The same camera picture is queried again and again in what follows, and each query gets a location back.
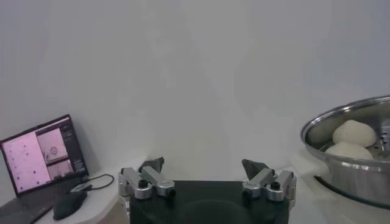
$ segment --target white backdrop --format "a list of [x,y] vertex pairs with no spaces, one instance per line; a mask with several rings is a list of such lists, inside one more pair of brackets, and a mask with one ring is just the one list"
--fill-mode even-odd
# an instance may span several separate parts
[[[387,0],[0,2],[0,139],[70,113],[88,167],[177,179],[278,168],[301,126],[389,94]],[[0,161],[0,202],[13,197]]]

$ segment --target black computer mouse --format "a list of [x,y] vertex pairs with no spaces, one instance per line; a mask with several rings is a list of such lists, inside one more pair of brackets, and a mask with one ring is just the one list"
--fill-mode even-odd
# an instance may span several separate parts
[[72,192],[61,198],[54,206],[54,220],[61,220],[75,213],[81,207],[83,201],[87,197],[85,191]]

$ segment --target screw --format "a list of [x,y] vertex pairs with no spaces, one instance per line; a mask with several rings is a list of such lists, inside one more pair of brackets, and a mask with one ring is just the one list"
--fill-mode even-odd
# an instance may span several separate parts
[[140,180],[140,181],[138,182],[138,187],[139,187],[139,188],[146,188],[147,185],[148,185],[148,183],[147,183],[146,180]]
[[271,189],[272,190],[279,190],[280,189],[280,183],[276,182],[276,181],[272,182],[271,183]]

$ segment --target table surface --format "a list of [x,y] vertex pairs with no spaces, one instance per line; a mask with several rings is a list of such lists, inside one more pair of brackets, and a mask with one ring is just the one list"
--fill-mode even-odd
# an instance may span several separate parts
[[[45,214],[37,224],[90,224],[100,222],[107,214],[110,212],[112,207],[118,201],[118,172],[122,167],[133,167],[134,169],[139,168],[142,163],[147,159],[146,156],[137,157],[130,160],[128,163],[123,164],[123,166],[111,167],[108,169],[103,169],[97,172],[93,177],[100,176],[102,174],[108,173],[115,177],[114,182],[106,188],[103,188],[98,191],[88,192],[81,208],[76,211],[73,215],[59,221],[53,219],[53,210],[50,210]],[[101,180],[96,180],[96,185],[101,186],[104,183],[109,181],[109,179],[101,178]]]

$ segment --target steamed bun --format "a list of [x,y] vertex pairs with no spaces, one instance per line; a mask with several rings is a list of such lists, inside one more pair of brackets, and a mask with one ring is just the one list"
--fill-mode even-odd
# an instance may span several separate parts
[[327,149],[325,153],[353,159],[373,159],[370,151],[366,148],[348,142],[339,142]]
[[370,126],[354,120],[348,120],[333,132],[333,142],[348,142],[362,147],[373,145],[377,135]]

